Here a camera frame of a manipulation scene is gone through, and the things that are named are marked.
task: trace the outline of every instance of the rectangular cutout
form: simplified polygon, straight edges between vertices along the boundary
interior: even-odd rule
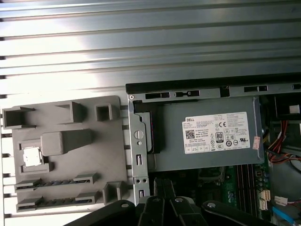
[[[249,86],[249,87],[244,87],[244,92],[249,93],[249,92],[257,92],[258,87],[257,86]]]
[[[96,118],[97,121],[107,121],[110,120],[110,110],[109,106],[99,106],[96,107]]]
[[[142,156],[140,154],[136,155],[136,163],[137,163],[137,166],[142,165]]]
[[[268,91],[268,86],[259,86],[258,91]]]
[[[220,87],[220,95],[221,95],[221,97],[230,97],[229,86],[221,86]]]
[[[158,99],[158,98],[169,98],[169,92],[165,93],[147,93],[145,99]]]
[[[301,89],[301,84],[293,84],[292,88],[293,89]]]
[[[198,97],[199,96],[199,90],[193,90],[187,92],[188,97]]]

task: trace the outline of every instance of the gray plastic bracket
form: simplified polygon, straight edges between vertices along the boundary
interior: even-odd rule
[[[108,182],[103,189],[103,203],[105,205],[123,199],[127,187],[123,181]]]
[[[3,129],[28,129],[35,128],[26,122],[26,113],[34,111],[33,108],[13,107],[3,109]]]
[[[69,101],[64,105],[57,105],[57,107],[66,108],[70,111],[70,120],[63,121],[59,124],[79,123],[83,121],[83,106],[73,101]]]

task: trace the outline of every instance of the barcode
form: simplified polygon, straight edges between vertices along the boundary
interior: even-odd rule
[[[194,134],[194,130],[186,130],[186,139],[194,139],[195,138],[195,134]]]

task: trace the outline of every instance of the motherboard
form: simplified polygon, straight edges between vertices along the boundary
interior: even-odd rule
[[[264,220],[271,219],[267,159],[263,164],[157,172],[150,178],[171,179],[176,195],[192,198],[197,206],[216,200]]]

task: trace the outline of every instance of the screw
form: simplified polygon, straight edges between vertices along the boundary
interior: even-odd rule
[[[212,203],[212,202],[208,203],[207,206],[209,208],[215,208],[216,207],[216,205],[214,203]]]
[[[176,202],[182,202],[183,199],[182,199],[182,198],[176,198],[175,201],[176,201]]]

